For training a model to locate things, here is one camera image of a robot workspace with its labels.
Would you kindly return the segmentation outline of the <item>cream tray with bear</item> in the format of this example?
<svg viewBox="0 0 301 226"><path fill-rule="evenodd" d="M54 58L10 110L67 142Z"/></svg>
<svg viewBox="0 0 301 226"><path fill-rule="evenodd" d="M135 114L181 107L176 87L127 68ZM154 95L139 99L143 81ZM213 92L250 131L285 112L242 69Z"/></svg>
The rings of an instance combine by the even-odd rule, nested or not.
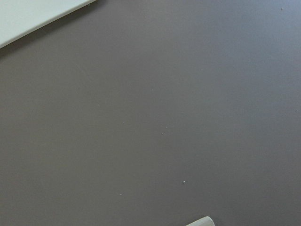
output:
<svg viewBox="0 0 301 226"><path fill-rule="evenodd" d="M2 0L0 47L92 2L92 0Z"/></svg>

